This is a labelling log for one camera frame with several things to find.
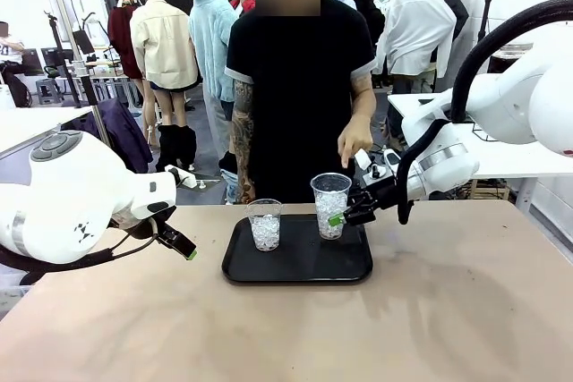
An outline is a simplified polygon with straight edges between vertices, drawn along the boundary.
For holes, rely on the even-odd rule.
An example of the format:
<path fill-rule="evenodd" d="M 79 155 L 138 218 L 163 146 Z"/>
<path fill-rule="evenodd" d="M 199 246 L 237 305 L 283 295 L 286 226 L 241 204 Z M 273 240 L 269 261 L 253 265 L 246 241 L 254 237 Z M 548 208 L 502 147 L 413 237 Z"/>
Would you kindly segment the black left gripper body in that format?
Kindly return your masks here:
<path fill-rule="evenodd" d="M 166 247 L 175 247 L 179 237 L 177 232 L 164 221 L 153 219 L 153 238 Z"/>

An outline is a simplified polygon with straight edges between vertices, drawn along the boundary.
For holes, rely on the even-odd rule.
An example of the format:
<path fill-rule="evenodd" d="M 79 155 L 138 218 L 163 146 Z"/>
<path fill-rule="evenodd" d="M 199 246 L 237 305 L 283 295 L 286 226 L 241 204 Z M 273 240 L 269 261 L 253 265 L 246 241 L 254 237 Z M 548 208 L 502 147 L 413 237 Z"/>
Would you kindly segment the person's left hand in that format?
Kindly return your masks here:
<path fill-rule="evenodd" d="M 353 118 L 338 137 L 338 153 L 343 168 L 348 168 L 350 159 L 360 150 L 369 150 L 373 140 L 370 121 Z"/>

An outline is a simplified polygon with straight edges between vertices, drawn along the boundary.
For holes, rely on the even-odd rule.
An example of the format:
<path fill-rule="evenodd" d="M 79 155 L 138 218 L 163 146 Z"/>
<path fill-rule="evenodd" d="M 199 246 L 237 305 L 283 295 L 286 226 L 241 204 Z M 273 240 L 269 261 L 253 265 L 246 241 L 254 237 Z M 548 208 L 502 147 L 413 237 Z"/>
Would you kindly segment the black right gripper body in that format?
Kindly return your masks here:
<path fill-rule="evenodd" d="M 365 187 L 368 208 L 385 210 L 398 204 L 398 187 L 394 177 L 387 177 Z"/>

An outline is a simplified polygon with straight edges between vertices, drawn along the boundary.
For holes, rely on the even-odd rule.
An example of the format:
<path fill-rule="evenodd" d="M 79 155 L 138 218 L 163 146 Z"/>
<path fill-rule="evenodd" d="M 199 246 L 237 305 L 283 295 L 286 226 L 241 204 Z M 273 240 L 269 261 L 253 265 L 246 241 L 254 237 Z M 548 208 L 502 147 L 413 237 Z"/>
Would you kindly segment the person's right hand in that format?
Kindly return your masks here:
<path fill-rule="evenodd" d="M 255 188 L 251 180 L 238 179 L 235 193 L 235 204 L 246 205 L 255 200 Z"/>

